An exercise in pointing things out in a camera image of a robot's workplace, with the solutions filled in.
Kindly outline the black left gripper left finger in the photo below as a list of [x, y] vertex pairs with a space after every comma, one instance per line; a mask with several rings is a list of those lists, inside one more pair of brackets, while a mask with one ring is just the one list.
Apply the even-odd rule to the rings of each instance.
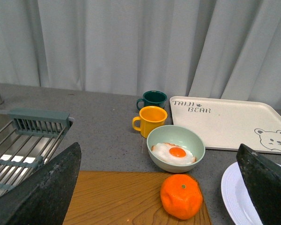
[[61, 225], [81, 164], [75, 142], [0, 197], [0, 225]]

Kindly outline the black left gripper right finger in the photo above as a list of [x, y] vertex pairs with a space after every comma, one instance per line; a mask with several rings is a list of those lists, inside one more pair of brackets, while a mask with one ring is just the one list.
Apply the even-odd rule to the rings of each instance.
[[264, 225], [281, 225], [281, 166], [243, 143], [236, 158], [261, 222]]

